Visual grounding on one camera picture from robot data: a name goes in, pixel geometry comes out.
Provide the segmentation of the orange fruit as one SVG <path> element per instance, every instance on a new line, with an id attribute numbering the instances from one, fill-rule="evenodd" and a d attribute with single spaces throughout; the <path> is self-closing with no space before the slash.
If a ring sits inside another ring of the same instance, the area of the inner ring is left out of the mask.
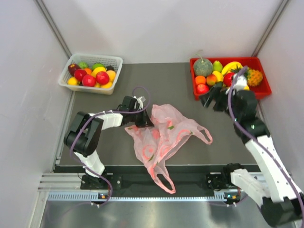
<path id="1" fill-rule="evenodd" d="M 206 84 L 206 77 L 204 76 L 196 76 L 195 77 L 195 84 L 200 85 L 200 84 Z"/>

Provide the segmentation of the red pomegranate fruit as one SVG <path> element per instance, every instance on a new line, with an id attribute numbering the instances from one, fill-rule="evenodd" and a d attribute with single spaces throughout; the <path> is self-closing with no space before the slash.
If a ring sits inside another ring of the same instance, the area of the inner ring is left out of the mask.
<path id="1" fill-rule="evenodd" d="M 224 79 L 223 79 L 223 83 L 226 85 L 226 87 L 231 86 L 234 75 L 235 75 L 235 73 L 233 73 L 233 72 L 225 74 Z"/>

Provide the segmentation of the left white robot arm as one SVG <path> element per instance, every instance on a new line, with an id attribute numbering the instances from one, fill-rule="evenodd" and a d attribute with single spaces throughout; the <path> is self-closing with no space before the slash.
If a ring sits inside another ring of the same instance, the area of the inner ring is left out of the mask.
<path id="1" fill-rule="evenodd" d="M 97 188 L 107 185 L 108 177 L 103 174 L 105 166 L 97 153 L 101 131 L 134 123 L 138 128 L 154 127 L 150 120 L 143 96 L 125 96 L 122 104 L 114 110 L 96 114 L 78 112 L 64 137 L 64 144 L 83 165 L 86 174 Z"/>

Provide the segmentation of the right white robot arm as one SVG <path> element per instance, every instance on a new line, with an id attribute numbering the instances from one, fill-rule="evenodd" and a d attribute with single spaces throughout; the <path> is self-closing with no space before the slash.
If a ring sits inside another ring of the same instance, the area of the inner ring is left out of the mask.
<path id="1" fill-rule="evenodd" d="M 252 91 L 226 90 L 216 83 L 200 95 L 204 107 L 215 101 L 213 109 L 230 115 L 234 130 L 255 159 L 266 184 L 255 179 L 239 163 L 224 166 L 222 183 L 227 188 L 241 188 L 259 207 L 273 228 L 304 219 L 304 193 L 294 183 L 273 144 L 266 124 L 257 116 L 257 99 Z"/>

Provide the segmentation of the pink printed plastic bag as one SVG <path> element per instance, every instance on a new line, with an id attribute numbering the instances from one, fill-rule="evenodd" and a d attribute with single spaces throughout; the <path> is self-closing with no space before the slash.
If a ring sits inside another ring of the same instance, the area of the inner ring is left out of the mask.
<path id="1" fill-rule="evenodd" d="M 152 180 L 169 194 L 176 193 L 165 162 L 188 141 L 196 136 L 210 145 L 213 138 L 207 128 L 189 119 L 170 104 L 152 106 L 154 127 L 138 128 L 135 125 L 125 128 L 134 140 L 136 158 L 141 161 Z"/>

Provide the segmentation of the green yellow fruit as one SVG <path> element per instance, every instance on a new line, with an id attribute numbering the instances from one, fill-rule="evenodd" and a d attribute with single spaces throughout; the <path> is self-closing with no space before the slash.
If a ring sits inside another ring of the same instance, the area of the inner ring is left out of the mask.
<path id="1" fill-rule="evenodd" d="M 213 71 L 218 71 L 218 72 L 222 72 L 223 69 L 223 65 L 221 64 L 221 62 L 219 60 L 215 60 L 213 62 Z"/>

